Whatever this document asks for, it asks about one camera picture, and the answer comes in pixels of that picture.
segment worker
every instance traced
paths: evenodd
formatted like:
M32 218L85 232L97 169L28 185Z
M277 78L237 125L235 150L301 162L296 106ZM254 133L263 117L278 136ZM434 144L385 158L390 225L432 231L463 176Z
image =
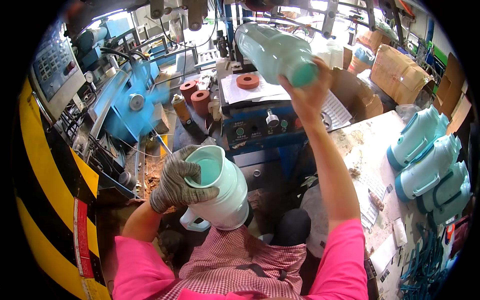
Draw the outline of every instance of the worker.
M365 237L360 207L348 170L321 119L322 104L332 77L320 58L314 59L318 78L308 87L294 88L279 76L309 138L318 170L323 205L328 215L328 240L308 299L367 299L363 267ZM299 269L306 257L310 218L301 209L284 214L266 244L251 236L245 225L230 231L211 228L195 247L179 278L152 245L162 213L171 206L208 201L215 187L193 189L183 177L200 176L200 166L183 161L197 146L187 146L165 162L160 185L149 201L127 220L115 237L118 270L113 298L122 299L303 299Z

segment pressure gauge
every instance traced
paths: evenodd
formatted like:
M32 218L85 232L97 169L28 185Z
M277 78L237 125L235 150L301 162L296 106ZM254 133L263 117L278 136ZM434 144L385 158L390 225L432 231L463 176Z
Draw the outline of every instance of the pressure gauge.
M91 84L91 83L93 82L94 76L93 76L93 72L92 72L92 71L87 71L87 72L84 74L84 76L85 76L85 80L87 80L87 82L88 82L89 84Z

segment gray knit work glove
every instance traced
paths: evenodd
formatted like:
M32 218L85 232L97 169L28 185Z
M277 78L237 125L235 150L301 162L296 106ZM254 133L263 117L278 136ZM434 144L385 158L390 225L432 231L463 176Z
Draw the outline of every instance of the gray knit work glove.
M171 206L196 204L218 196L220 190L216 187L194 189L183 179L190 176L197 183L201 181L200 165L184 161L198 147L189 145L167 157L160 184L150 194L150 205L157 213L161 214Z

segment red button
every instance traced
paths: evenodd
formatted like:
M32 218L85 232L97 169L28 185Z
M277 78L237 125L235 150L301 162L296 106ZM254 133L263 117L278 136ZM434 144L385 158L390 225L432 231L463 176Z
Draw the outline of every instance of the red button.
M297 129L300 129L300 128L303 127L303 124L301 123L301 121L300 121L299 118L297 118L297 119L295 120L295 127L296 127Z
M74 60L71 60L67 67L65 68L65 71L68 73L70 73L71 70L73 70L75 68L76 64L75 64L75 61Z

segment stack of thermoses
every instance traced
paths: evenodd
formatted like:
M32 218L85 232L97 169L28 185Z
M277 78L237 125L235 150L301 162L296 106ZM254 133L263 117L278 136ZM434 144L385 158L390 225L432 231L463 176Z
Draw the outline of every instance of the stack of thermoses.
M460 217L471 197L465 162L456 162L462 145L445 135L448 118L431 105L415 113L387 149L388 162L400 174L395 190L403 202L416 199L420 212L436 225Z

